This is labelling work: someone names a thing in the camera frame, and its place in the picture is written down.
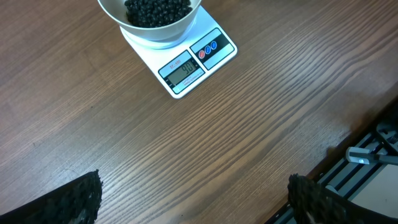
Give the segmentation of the white bowl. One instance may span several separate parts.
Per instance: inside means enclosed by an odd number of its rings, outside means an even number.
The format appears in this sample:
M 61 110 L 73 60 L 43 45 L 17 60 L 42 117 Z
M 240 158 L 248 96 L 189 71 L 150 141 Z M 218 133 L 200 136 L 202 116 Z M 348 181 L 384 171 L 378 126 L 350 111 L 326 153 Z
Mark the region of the white bowl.
M 191 11 L 181 20 L 163 27 L 143 28 L 132 26 L 127 20 L 127 9 L 123 0 L 99 0 L 99 5 L 107 15 L 118 23 L 120 28 L 128 33 L 146 40 L 160 41 L 181 36 L 194 21 L 198 8 L 201 6 L 201 0 L 191 1 Z

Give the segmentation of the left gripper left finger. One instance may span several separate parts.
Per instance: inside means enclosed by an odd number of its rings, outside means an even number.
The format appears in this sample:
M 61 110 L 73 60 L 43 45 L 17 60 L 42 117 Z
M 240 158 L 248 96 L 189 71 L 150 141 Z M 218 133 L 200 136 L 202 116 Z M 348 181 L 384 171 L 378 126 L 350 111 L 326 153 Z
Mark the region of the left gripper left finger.
M 99 171 L 79 178 L 1 215 L 1 223 L 94 224 L 102 201 Z

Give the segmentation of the black beans in bowl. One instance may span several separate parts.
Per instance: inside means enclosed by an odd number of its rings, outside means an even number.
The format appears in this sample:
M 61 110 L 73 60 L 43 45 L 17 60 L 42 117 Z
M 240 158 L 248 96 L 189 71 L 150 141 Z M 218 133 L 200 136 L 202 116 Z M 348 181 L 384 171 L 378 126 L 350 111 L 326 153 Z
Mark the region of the black beans in bowl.
M 124 5 L 130 24 L 143 28 L 173 24 L 193 11 L 190 0 L 126 0 Z

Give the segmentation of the white digital kitchen scale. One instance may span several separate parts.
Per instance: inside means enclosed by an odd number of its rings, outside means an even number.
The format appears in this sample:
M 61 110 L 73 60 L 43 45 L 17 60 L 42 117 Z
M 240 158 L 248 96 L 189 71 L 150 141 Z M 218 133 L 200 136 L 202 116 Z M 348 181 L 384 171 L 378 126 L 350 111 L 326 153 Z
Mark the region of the white digital kitchen scale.
M 179 99 L 228 63 L 238 52 L 235 43 L 203 8 L 175 41 L 154 42 L 121 32 L 158 81 Z

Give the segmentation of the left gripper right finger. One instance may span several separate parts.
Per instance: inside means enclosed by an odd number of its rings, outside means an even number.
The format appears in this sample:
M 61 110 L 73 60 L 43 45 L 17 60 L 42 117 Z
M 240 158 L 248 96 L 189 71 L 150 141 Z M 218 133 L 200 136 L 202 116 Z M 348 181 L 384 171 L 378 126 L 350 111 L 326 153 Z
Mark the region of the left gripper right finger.
M 397 219 L 360 207 L 303 175 L 289 177 L 288 201 L 297 223 L 397 224 Z

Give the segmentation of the grey clip on rail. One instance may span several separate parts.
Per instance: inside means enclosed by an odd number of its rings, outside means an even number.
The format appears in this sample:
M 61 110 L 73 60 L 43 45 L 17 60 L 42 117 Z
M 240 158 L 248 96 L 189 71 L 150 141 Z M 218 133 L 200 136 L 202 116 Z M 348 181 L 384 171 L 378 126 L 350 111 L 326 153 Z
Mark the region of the grey clip on rail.
M 371 163 L 381 163 L 387 165 L 397 165 L 397 156 L 387 156 L 384 154 L 371 154 L 369 149 L 360 147 L 349 147 L 346 150 L 346 159 L 349 162 L 370 165 Z

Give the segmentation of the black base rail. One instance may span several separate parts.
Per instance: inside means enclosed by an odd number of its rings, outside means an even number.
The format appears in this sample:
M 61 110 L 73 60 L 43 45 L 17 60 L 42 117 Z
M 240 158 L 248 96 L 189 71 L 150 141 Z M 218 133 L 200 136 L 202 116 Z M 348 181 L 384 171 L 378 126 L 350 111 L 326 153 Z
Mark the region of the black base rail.
M 311 179 L 353 203 L 352 200 L 388 165 L 349 162 L 346 159 L 346 150 L 349 147 L 369 149 L 371 154 L 397 156 L 397 101 L 389 103 L 359 136 L 343 145 L 344 154 L 334 158 L 327 166 L 318 169 L 314 178 Z M 367 209 L 397 219 L 396 215 L 388 215 L 386 208 L 380 211 Z M 268 219 L 268 223 L 297 223 L 289 201 Z

